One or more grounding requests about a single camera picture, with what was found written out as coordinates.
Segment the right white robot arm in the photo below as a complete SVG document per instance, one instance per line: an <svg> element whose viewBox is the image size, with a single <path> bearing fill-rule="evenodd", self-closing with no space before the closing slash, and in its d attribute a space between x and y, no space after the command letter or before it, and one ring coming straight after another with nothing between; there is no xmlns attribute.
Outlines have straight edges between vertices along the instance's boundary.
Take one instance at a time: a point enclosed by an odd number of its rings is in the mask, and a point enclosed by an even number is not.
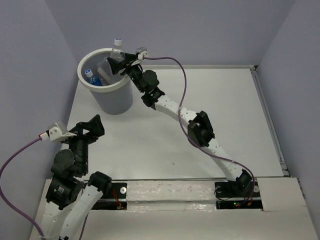
<svg viewBox="0 0 320 240"><path fill-rule="evenodd" d="M170 99L160 88L157 74L143 70L141 62L148 59L147 51L135 54L121 53L122 60L108 57L113 75L128 76L142 94L142 102L149 108L178 121L189 143L209 156L227 179L227 190L232 197L252 197L255 179L252 171L223 150L205 111L195 112Z"/></svg>

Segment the large square clear bottle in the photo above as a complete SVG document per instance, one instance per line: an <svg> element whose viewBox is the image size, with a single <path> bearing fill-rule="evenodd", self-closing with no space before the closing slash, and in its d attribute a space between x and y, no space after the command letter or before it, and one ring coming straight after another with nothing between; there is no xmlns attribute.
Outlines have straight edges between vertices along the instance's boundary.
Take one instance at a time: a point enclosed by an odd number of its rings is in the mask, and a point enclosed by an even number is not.
<svg viewBox="0 0 320 240"><path fill-rule="evenodd" d="M97 72L109 85L115 84L118 81L116 76L113 75L110 64L106 58L98 64Z"/></svg>

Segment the blue label Pocari bottle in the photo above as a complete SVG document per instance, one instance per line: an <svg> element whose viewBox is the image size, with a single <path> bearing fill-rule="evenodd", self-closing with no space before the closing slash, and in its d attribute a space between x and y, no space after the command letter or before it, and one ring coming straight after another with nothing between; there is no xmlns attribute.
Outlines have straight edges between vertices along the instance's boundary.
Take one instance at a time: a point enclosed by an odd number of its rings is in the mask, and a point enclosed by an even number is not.
<svg viewBox="0 0 320 240"><path fill-rule="evenodd" d="M94 85L94 86L98 86L98 87L102 87L103 86L103 84L102 84L101 80L99 79L99 77L94 75L94 73L92 72L91 69L87 69L84 72L84 74L86 76L86 81L89 84Z"/></svg>

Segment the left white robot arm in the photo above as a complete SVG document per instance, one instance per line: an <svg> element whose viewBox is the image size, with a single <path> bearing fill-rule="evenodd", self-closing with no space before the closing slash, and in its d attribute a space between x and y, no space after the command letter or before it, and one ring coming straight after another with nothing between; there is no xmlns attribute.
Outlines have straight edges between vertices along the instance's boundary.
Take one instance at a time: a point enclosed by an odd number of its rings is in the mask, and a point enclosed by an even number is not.
<svg viewBox="0 0 320 240"><path fill-rule="evenodd" d="M70 130L56 122L40 135L42 139L68 146L55 154L50 169L52 178L40 224L43 240L74 239L95 203L110 194L112 179L100 171L91 174L88 182L80 180L89 172L89 145L104 134L101 117L97 114L87 122L78 122Z"/></svg>

